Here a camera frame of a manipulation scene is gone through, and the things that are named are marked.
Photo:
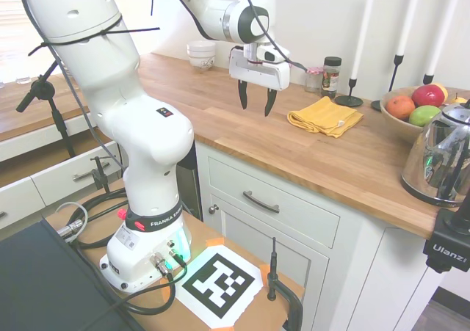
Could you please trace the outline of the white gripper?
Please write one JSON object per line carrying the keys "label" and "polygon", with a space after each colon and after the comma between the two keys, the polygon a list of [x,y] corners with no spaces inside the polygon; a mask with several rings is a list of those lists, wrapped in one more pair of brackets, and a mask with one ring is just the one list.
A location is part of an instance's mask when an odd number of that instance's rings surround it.
{"label": "white gripper", "polygon": [[290,67],[288,62],[252,63],[244,56],[242,50],[234,49],[229,57],[229,74],[238,80],[238,93],[243,109],[247,108],[247,83],[256,84],[267,89],[267,103],[264,116],[271,112],[276,101],[277,92],[285,90],[290,84]]}

